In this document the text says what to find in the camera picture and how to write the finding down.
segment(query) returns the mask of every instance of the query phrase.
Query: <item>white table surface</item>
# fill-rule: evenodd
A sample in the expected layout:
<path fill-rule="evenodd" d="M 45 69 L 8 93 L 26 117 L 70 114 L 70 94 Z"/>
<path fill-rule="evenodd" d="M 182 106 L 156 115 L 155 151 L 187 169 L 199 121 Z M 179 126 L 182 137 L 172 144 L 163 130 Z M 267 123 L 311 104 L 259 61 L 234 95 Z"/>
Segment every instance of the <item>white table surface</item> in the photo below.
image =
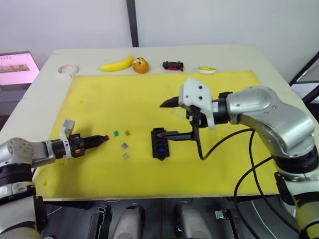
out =
<path fill-rule="evenodd" d="M 311 115 L 301 99 L 254 45 L 62 49 L 52 53 L 11 114 L 0 132 L 0 143 L 12 137 L 21 137 L 29 141 L 43 141 L 49 138 L 72 82 L 72 79 L 58 77 L 57 69 L 61 65 L 78 65 L 78 75 L 137 74 L 132 68 L 110 73 L 103 73 L 97 69 L 99 65 L 122 60 L 129 54 L 133 54 L 135 58 L 144 57 L 151 67 L 149 74 L 173 73 L 161 66 L 166 60 L 182 61 L 185 72 L 195 72 L 198 66 L 213 66 L 218 71 L 253 70 L 261 85 L 272 88 L 283 102 Z M 315 139 L 319 148 L 319 125 L 317 122 L 315 124 Z"/>

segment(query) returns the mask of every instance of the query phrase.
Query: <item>white tape roll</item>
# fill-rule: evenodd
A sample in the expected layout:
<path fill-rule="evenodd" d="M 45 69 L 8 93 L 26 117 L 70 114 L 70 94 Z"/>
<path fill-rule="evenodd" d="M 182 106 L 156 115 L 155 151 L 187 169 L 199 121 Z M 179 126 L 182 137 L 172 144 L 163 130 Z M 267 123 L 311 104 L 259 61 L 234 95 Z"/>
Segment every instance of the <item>white tape roll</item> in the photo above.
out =
<path fill-rule="evenodd" d="M 58 69 L 58 74 L 61 78 L 67 79 L 72 78 L 73 76 L 78 73 L 79 68 L 75 64 L 66 64 L 63 66 L 60 66 Z"/>
<path fill-rule="evenodd" d="M 201 74 L 214 74 L 216 71 L 216 68 L 210 66 L 200 66 L 197 68 L 197 72 Z"/>

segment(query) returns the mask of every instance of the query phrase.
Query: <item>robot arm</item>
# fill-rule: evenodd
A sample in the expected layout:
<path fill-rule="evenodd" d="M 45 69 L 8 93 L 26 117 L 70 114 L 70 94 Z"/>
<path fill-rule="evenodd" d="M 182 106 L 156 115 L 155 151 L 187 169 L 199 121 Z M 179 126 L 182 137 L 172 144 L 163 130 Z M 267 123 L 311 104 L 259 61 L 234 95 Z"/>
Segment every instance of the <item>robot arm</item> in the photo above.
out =
<path fill-rule="evenodd" d="M 74 121 L 66 119 L 61 139 L 34 143 L 13 138 L 0 145 L 0 239 L 39 239 L 38 232 L 46 226 L 45 206 L 42 197 L 35 196 L 31 168 L 82 156 L 108 139 L 71 135 L 73 127 Z"/>
<path fill-rule="evenodd" d="M 215 129 L 216 124 L 230 122 L 255 130 L 274 158 L 280 195 L 285 202 L 296 205 L 301 233 L 311 239 L 319 237 L 319 156 L 313 137 L 315 126 L 309 116 L 283 103 L 273 90 L 263 86 L 213 100 L 209 87 L 191 77 L 181 86 L 178 97 L 161 105 L 177 106 L 187 110 L 193 131 L 158 136 L 195 140 L 201 159 L 205 157 L 201 154 L 199 127 Z"/>

